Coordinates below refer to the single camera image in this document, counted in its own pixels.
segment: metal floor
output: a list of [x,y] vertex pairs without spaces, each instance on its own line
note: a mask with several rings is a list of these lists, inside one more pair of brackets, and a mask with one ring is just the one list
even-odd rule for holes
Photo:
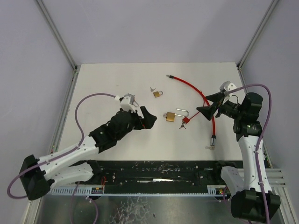
[[[35,224],[69,224],[70,196],[47,195],[41,201]],[[224,202],[212,197],[102,197],[97,224],[242,224],[231,216]],[[74,224],[92,224],[95,207],[77,196]],[[279,214],[271,224],[284,224]]]

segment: white table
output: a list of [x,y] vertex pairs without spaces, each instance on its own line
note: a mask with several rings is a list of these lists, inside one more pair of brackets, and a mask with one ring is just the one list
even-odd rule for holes
[[[176,112],[176,108],[186,109],[190,116],[196,107],[203,105],[201,96],[189,86],[169,79],[166,75],[180,77],[195,85],[205,95],[219,91],[227,80],[241,86],[235,63],[98,63],[83,64],[80,68],[69,113],[64,126],[59,149],[66,148],[80,140],[74,111],[78,102],[85,96],[105,92],[123,96],[135,94],[139,105],[157,116],[150,130],[133,130],[117,145],[90,159],[94,160],[242,160],[241,151],[233,133],[233,120],[221,115],[216,122],[216,148],[206,149],[212,134],[212,123],[202,114],[197,115],[186,125],[181,126],[180,117],[175,122],[163,118],[166,112]],[[163,95],[155,98],[150,91],[156,88]],[[236,93],[240,102],[244,92]],[[119,110],[120,104],[111,97],[95,96],[86,100],[78,111],[78,119],[85,135],[106,123]]]

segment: scratched metal surface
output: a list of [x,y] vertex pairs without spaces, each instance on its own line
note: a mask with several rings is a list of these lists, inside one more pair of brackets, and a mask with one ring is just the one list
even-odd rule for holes
[[[69,224],[70,200],[70,196],[45,196],[35,224]],[[99,208],[97,224],[244,223],[233,218],[226,205],[214,198],[102,197],[96,203]],[[93,223],[95,218],[93,204],[84,197],[76,197],[73,205],[74,224]]]

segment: red hose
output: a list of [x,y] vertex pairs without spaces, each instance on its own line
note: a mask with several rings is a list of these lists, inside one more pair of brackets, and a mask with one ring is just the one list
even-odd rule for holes
[[[198,92],[198,93],[201,95],[201,97],[204,99],[205,103],[206,103],[208,106],[210,105],[210,104],[209,104],[209,101],[206,99],[205,95],[204,95],[199,89],[197,89],[194,85],[192,85],[192,84],[186,82],[186,81],[183,80],[183,79],[180,79],[180,78],[178,78],[178,77],[175,77],[175,76],[169,76],[169,78],[176,79],[176,80],[178,80],[178,81],[180,81],[180,82],[182,82],[182,83],[185,83],[185,84],[187,84],[188,86],[192,87],[196,92]],[[212,117],[212,126],[213,126],[213,135],[216,135],[216,134],[215,134],[216,131],[215,131],[215,119],[214,119],[214,116]]]

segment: white wall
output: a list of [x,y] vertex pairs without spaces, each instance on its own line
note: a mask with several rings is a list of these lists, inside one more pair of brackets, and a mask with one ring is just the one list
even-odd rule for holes
[[[33,0],[0,1],[0,223],[20,222],[27,199],[6,195],[23,159],[50,148],[71,68]],[[12,191],[25,195],[21,182]]]
[[76,63],[237,62],[271,0],[44,0]]
[[[299,1],[282,0],[262,33],[243,73],[247,84],[263,83],[273,108],[265,141],[272,162],[282,168],[299,215]],[[262,111],[265,120],[266,108]]]

